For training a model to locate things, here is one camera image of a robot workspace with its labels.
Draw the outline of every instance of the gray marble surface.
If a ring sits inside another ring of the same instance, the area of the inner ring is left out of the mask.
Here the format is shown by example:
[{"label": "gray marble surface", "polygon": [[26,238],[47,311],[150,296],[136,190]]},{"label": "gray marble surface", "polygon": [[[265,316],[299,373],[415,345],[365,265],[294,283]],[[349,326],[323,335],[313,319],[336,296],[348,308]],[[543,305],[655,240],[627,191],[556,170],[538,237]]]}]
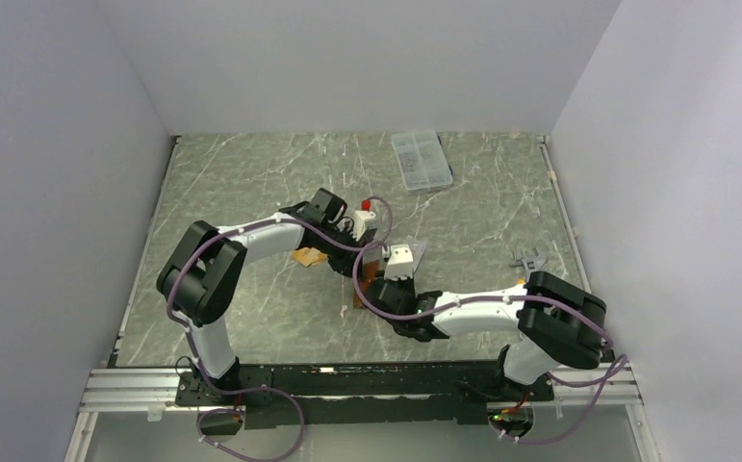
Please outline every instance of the gray marble surface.
[{"label": "gray marble surface", "polygon": [[[190,135],[179,139],[141,280],[118,354],[120,366],[171,365],[189,353],[155,278],[190,223],[236,225],[310,199],[319,187],[351,207],[374,193],[394,211],[389,243],[427,242],[419,292],[510,287],[513,252],[537,247],[543,270],[580,285],[543,157],[531,134],[441,133],[451,188],[412,195],[402,186],[390,133]],[[422,344],[351,305],[350,281],[290,254],[243,270],[226,325],[245,363],[494,358],[514,334],[477,333]]]}]

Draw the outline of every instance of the clear plastic container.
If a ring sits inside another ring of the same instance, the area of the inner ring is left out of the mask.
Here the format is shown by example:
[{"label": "clear plastic container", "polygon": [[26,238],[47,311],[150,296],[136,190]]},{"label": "clear plastic container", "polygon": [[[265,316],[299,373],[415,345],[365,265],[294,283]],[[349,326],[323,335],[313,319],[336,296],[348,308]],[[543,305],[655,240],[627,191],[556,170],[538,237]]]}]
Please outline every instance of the clear plastic container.
[{"label": "clear plastic container", "polygon": [[397,133],[391,144],[408,192],[429,193],[452,184],[452,171],[436,132]]}]

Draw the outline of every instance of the white wall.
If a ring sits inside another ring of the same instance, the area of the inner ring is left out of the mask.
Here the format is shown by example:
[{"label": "white wall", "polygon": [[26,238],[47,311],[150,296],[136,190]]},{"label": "white wall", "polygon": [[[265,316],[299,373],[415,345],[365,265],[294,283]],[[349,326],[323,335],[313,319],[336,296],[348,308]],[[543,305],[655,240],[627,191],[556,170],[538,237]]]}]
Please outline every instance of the white wall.
[{"label": "white wall", "polygon": [[665,460],[742,461],[742,1],[625,0],[552,142]]},{"label": "white wall", "polygon": [[169,137],[91,0],[0,0],[0,461],[62,460]]},{"label": "white wall", "polygon": [[173,134],[548,133],[620,0],[98,0]]}]

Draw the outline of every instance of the small tool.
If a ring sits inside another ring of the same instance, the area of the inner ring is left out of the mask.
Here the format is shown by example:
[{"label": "small tool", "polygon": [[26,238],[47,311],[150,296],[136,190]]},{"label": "small tool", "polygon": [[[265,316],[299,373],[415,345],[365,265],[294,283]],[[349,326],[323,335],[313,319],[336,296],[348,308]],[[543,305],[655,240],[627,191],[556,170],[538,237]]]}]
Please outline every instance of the small tool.
[{"label": "small tool", "polygon": [[547,255],[544,252],[538,250],[537,247],[532,247],[535,252],[534,257],[526,257],[523,253],[515,260],[515,263],[510,265],[510,268],[524,267],[525,280],[529,280],[529,275],[534,271],[540,270],[540,268],[547,262]]}]

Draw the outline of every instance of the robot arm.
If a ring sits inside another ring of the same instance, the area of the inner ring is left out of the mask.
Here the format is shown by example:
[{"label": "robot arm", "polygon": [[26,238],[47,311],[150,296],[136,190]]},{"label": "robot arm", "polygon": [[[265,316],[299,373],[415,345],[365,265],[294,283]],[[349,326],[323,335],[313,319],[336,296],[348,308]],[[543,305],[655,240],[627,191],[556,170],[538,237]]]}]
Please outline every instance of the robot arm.
[{"label": "robot arm", "polygon": [[[243,267],[275,253],[312,247],[328,255],[328,264],[334,271],[350,276],[356,253],[333,245],[322,235],[356,248],[372,238],[377,220],[373,212],[356,211],[351,217],[352,226],[340,228],[345,210],[342,199],[320,189],[310,202],[281,209],[269,218],[220,228],[197,221],[187,230],[158,276],[158,291],[164,296],[202,244],[218,234],[241,231],[236,237],[209,247],[194,263],[181,281],[173,312],[189,326],[199,359],[221,388],[237,385],[239,362],[229,344],[223,314],[232,301]],[[302,226],[300,221],[319,233]]]},{"label": "robot arm", "polygon": [[[243,266],[275,253],[312,247],[328,255],[328,264],[334,271],[350,277],[357,258],[355,250],[333,245],[322,235],[355,249],[372,238],[377,220],[370,211],[356,211],[352,215],[352,230],[341,229],[339,222],[345,210],[342,199],[320,189],[310,202],[301,202],[272,215],[268,224],[263,219],[218,229],[198,221],[187,231],[158,277],[158,290],[164,296],[170,293],[178,272],[202,244],[228,230],[241,231],[237,237],[221,240],[201,255],[181,282],[175,298],[174,314],[189,325],[199,359],[221,389],[240,385],[239,361],[229,344],[223,314],[232,300]],[[299,221],[309,226],[304,227]],[[476,331],[520,331],[524,338],[502,351],[499,357],[503,377],[519,387],[533,383],[560,364],[579,369],[594,369],[598,365],[601,338],[577,319],[565,313],[549,313],[547,305],[542,303],[509,301],[511,295],[555,298],[602,325],[605,305],[592,295],[544,272],[533,273],[523,286],[501,291],[416,295],[413,270],[407,246],[392,246],[384,278],[370,284],[367,299],[392,315],[417,315],[459,299],[486,301],[470,302],[410,321],[387,319],[397,334],[427,342]]]}]

